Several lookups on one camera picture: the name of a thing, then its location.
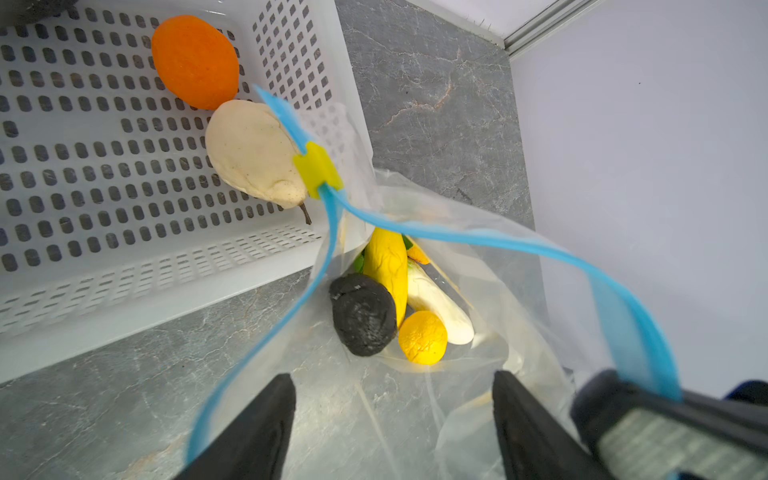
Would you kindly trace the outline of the yellow toy lemon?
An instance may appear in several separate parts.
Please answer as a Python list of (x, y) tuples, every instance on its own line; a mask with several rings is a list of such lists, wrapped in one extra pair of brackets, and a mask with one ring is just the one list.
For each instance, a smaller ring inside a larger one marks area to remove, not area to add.
[(444, 357), (448, 333), (436, 314), (426, 310), (416, 311), (402, 322), (398, 343), (410, 362), (431, 366)]

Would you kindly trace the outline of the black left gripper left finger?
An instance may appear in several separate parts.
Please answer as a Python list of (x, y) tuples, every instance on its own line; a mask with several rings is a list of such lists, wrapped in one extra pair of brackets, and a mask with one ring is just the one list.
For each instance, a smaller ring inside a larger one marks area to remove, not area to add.
[(296, 411), (289, 374), (275, 376), (179, 479), (279, 479)]

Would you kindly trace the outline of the clear zip top bag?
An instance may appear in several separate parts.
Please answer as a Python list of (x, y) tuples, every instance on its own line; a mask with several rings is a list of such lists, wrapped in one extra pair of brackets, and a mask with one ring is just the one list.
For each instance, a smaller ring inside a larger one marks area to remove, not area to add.
[[(499, 370), (517, 377), (574, 440), (571, 406), (602, 370), (681, 399), (671, 350), (626, 287), (526, 227), (374, 169), (348, 120), (261, 98), (297, 142), (295, 165), (328, 231), (305, 292), (206, 402), (185, 468), (283, 373), (297, 399), (279, 479), (501, 479), (492, 401)], [(329, 286), (364, 274), (376, 228), (429, 257), (418, 264), (469, 316), (471, 343), (448, 342), (431, 366), (405, 357), (400, 327), (370, 357), (342, 344)]]

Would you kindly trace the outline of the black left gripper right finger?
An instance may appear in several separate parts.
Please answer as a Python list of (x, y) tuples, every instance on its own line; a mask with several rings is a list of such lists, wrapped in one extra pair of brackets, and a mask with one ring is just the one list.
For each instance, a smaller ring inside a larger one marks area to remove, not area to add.
[(611, 475), (512, 373), (492, 385), (493, 416), (508, 479), (609, 479)]

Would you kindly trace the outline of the beige toy garlic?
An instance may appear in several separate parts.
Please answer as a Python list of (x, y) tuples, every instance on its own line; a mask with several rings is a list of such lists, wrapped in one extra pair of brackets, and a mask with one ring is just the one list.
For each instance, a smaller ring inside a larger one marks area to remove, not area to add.
[(230, 100), (213, 113), (205, 133), (211, 164), (229, 186), (284, 209), (298, 207), (310, 225), (307, 188), (294, 164), (299, 154), (276, 115), (263, 103)]

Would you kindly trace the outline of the yellow red toy peach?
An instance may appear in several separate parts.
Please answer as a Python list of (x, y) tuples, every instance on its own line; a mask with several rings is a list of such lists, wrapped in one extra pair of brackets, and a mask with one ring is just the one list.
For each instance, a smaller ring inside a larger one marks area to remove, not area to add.
[(409, 259), (421, 265), (429, 265), (430, 259), (424, 251), (407, 237), (404, 238), (406, 254)]

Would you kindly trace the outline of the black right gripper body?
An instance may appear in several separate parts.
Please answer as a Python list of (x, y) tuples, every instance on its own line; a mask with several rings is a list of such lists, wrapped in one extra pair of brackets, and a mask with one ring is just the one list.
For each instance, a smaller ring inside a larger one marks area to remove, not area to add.
[(723, 398), (686, 391), (674, 401), (606, 370), (578, 393), (571, 417), (615, 479), (764, 479), (767, 384), (749, 380)]

